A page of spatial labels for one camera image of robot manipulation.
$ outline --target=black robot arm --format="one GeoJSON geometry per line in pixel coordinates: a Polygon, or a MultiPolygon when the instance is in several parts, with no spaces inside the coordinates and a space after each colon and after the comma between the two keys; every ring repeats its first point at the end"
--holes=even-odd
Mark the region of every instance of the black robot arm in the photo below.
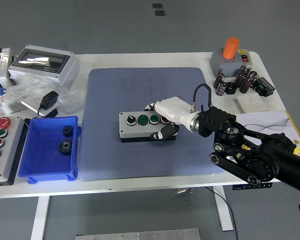
{"type": "Polygon", "coordinates": [[[300,191],[300,156],[293,153],[296,145],[284,133],[248,130],[236,122],[235,115],[214,106],[201,110],[198,133],[208,137],[214,132],[212,163],[252,185],[276,178],[300,191]],[[245,137],[260,139],[261,144],[245,137]]]}

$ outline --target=gray floor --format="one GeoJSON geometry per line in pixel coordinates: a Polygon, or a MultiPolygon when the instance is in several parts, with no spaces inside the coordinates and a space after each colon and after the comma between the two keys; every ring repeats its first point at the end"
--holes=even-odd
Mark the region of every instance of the gray floor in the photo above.
{"type": "MultiPolygon", "coordinates": [[[[0,48],[16,54],[27,44],[75,54],[212,52],[228,37],[260,55],[300,130],[300,0],[0,1],[0,48]],[[152,3],[166,16],[156,17],[152,3]]],[[[283,183],[225,192],[239,239],[300,240],[300,192],[283,183]]],[[[30,238],[37,201],[0,199],[0,239],[30,238]]],[[[51,197],[44,239],[176,228],[199,228],[202,240],[235,239],[221,232],[204,188],[189,197],[168,189],[51,197]]]]}

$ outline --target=black gear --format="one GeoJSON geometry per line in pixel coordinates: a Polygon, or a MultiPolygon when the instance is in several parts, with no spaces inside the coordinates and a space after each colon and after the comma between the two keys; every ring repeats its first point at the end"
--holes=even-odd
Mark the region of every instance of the black gear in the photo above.
{"type": "Polygon", "coordinates": [[[70,137],[72,134],[74,134],[74,128],[72,126],[64,126],[62,133],[65,137],[70,137]]]}
{"type": "Polygon", "coordinates": [[[58,146],[60,153],[65,156],[71,155],[71,148],[72,148],[72,140],[71,139],[67,139],[67,140],[60,142],[60,144],[58,146]]]}

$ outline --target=orange cylinder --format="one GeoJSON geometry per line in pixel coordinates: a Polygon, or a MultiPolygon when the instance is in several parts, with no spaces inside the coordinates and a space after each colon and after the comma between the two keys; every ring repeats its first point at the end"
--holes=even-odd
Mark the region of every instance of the orange cylinder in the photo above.
{"type": "Polygon", "coordinates": [[[233,59],[239,47],[240,40],[236,37],[229,37],[226,41],[222,56],[225,59],[233,59]]]}

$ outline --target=push button box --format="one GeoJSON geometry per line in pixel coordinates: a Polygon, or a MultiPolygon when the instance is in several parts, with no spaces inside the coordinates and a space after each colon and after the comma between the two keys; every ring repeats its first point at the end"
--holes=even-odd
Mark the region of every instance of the push button box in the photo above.
{"type": "Polygon", "coordinates": [[[0,186],[12,185],[11,171],[24,121],[17,116],[0,117],[0,186]]]}
{"type": "MultiPolygon", "coordinates": [[[[153,141],[150,136],[161,131],[170,121],[156,111],[129,111],[119,114],[119,133],[122,143],[153,141]]],[[[177,134],[168,138],[175,140],[177,134]]]]}

